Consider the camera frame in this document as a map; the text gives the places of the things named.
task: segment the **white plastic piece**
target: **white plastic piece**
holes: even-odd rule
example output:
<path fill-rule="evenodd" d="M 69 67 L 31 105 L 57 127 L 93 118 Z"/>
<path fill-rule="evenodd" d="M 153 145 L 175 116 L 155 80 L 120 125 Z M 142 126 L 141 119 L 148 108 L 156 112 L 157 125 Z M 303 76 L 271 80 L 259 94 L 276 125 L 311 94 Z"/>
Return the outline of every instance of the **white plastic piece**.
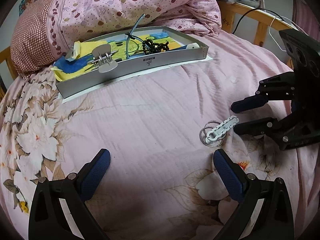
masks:
<path fill-rule="evenodd" d="M 223 121 L 217 127 L 213 128 L 209 132 L 207 132 L 207 136 L 205 137 L 205 142 L 208 145 L 212 145 L 216 141 L 219 141 L 221 137 L 233 128 L 239 122 L 238 117 L 235 115 L 230 116 L 227 120 Z"/>
<path fill-rule="evenodd" d="M 98 59 L 99 56 L 104 55 L 104 54 L 109 54 L 111 53 L 111 45 L 110 44 L 102 44 L 92 50 L 92 55 L 94 56 L 95 59 Z"/>
<path fill-rule="evenodd" d="M 198 43 L 191 43 L 191 44 L 188 44 L 186 49 L 198 49 L 200 48 L 199 44 Z"/>
<path fill-rule="evenodd" d="M 110 70 L 113 70 L 114 68 L 116 68 L 118 66 L 118 62 L 112 60 L 110 62 L 107 62 L 101 66 L 99 66 L 99 73 L 105 73 L 108 72 Z"/>

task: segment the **floral bedsheet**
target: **floral bedsheet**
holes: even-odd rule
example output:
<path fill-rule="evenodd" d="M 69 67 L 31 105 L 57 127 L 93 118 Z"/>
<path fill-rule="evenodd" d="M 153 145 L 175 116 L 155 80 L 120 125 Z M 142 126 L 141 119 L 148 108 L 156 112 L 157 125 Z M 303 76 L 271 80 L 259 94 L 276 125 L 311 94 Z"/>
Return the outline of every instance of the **floral bedsheet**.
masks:
<path fill-rule="evenodd" d="M 126 79 L 64 104 L 49 68 L 14 81 L 0 104 L 0 204 L 25 239 L 39 177 L 78 172 L 101 148 L 110 151 L 111 165 L 86 205 L 110 239 L 214 238 L 237 202 L 199 131 L 230 117 L 231 103 L 254 94 L 259 80 L 290 69 L 223 31 L 197 39 L 210 46 L 212 60 Z M 238 117 L 245 122 L 289 112 L 289 102 L 277 101 Z M 222 148 L 246 173 L 285 180 L 299 235 L 319 203 L 319 146 L 281 152 L 268 137 L 231 130 Z"/>

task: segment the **black mount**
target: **black mount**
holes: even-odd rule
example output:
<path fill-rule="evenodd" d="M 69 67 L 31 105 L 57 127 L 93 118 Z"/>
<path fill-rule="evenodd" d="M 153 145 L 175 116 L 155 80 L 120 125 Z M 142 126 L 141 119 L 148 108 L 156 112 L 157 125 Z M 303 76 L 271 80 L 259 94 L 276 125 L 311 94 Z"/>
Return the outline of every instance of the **black mount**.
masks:
<path fill-rule="evenodd" d="M 230 197 L 239 202 L 227 223 L 213 240 L 238 240 L 244 231 L 258 199 L 264 198 L 251 233 L 243 240 L 293 240 L 293 215 L 284 180 L 258 179 L 245 174 L 223 149 L 213 154 L 213 163 Z"/>
<path fill-rule="evenodd" d="M 280 150 L 298 148 L 320 142 L 320 43 L 294 30 L 279 31 L 292 58 L 294 71 L 285 72 L 259 82 L 254 96 L 234 102 L 231 110 L 240 113 L 261 107 L 272 100 L 291 100 L 292 113 L 278 121 L 263 118 L 237 124 L 236 134 L 266 134 Z"/>
<path fill-rule="evenodd" d="M 78 174 L 52 181 L 41 177 L 30 210 L 29 239 L 82 240 L 71 232 L 59 201 L 62 198 L 84 239 L 110 240 L 84 204 L 92 198 L 109 165 L 110 153 L 101 149 Z"/>
<path fill-rule="evenodd" d="M 101 149 L 78 174 L 65 179 L 48 181 L 41 177 L 33 197 L 29 217 L 29 239 L 80 240 L 75 236 L 64 216 L 59 198 L 65 199 L 70 213 L 86 240 L 110 240 L 97 224 L 84 202 L 92 198 L 110 165 L 110 153 Z M 292 240 L 293 216 L 284 180 L 258 179 L 245 174 L 226 153 L 216 150 L 213 162 L 232 199 L 239 202 L 227 223 L 214 240 L 238 240 L 244 231 L 258 199 L 264 202 L 252 232 L 245 240 Z"/>

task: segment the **wooden bed frame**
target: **wooden bed frame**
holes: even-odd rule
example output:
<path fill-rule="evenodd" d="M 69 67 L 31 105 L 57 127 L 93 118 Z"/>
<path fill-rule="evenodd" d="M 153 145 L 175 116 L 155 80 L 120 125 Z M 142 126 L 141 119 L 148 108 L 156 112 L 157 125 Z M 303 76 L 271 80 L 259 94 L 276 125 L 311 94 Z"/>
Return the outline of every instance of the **wooden bed frame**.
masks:
<path fill-rule="evenodd" d="M 218 2 L 218 4 L 221 11 L 222 30 L 224 30 L 227 33 L 232 32 L 236 13 L 244 15 L 247 11 L 252 9 L 252 7 L 244 4 L 240 4 L 240 3 L 227 4 L 225 2 Z M 249 17 L 258 21 L 258 27 L 257 27 L 256 35 L 254 37 L 253 44 L 262 47 L 266 40 L 268 27 L 271 25 L 271 22 L 273 21 L 274 17 L 272 17 L 270 14 L 261 10 L 252 11 L 248 13 L 246 17 Z M 280 31 L 280 30 L 290 29 L 292 27 L 289 24 L 279 19 L 275 19 L 273 21 L 272 28 L 277 31 Z M 3 61 L 6 61 L 12 78 L 16 79 L 18 76 L 18 73 L 13 67 L 13 63 L 11 60 L 10 47 L 0 52 L 0 63 L 2 63 Z M 293 68 L 291 60 L 287 62 L 287 65 L 290 68 Z M 4 97 L 4 92 L 1 89 L 0 101 L 2 100 L 3 97 Z"/>

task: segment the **white flower pattern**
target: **white flower pattern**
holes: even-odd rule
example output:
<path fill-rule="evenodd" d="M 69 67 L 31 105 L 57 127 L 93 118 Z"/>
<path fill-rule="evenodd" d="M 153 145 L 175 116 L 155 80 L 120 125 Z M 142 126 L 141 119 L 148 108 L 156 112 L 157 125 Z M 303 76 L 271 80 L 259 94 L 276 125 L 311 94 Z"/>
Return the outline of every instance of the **white flower pattern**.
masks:
<path fill-rule="evenodd" d="M 40 176 L 64 179 L 63 142 L 73 134 L 65 127 L 78 112 L 92 109 L 88 97 L 76 109 L 61 109 L 55 78 L 44 69 L 27 80 L 11 100 L 3 100 L 0 178 L 13 193 L 14 206 L 29 213 Z"/>
<path fill-rule="evenodd" d="M 257 171 L 262 170 L 261 173 L 257 174 L 258 177 L 260 179 L 267 177 L 268 179 L 270 174 L 274 176 L 279 171 L 280 164 L 274 162 L 273 155 L 266 157 L 263 154 L 263 138 L 255 139 L 249 137 L 248 145 L 246 146 L 249 155 L 243 150 L 239 150 L 241 147 L 236 147 L 238 150 L 233 151 L 233 147 L 241 143 L 239 139 L 235 139 L 228 134 L 226 140 L 231 140 L 231 142 L 226 143 L 228 147 L 224 149 L 225 152 L 246 173 L 253 172 L 257 174 Z M 238 206 L 238 202 L 230 198 L 222 179 L 214 167 L 212 167 L 212 171 L 201 169 L 192 172 L 185 177 L 185 183 L 186 185 L 171 187 L 165 191 L 171 194 L 189 214 L 169 218 L 168 220 L 181 227 L 186 239 L 213 239 L 228 221 Z M 252 221 L 256 220 L 259 211 L 260 209 L 257 209 L 253 212 L 252 219 L 248 222 L 241 237 L 247 236 L 251 232 L 254 225 Z"/>

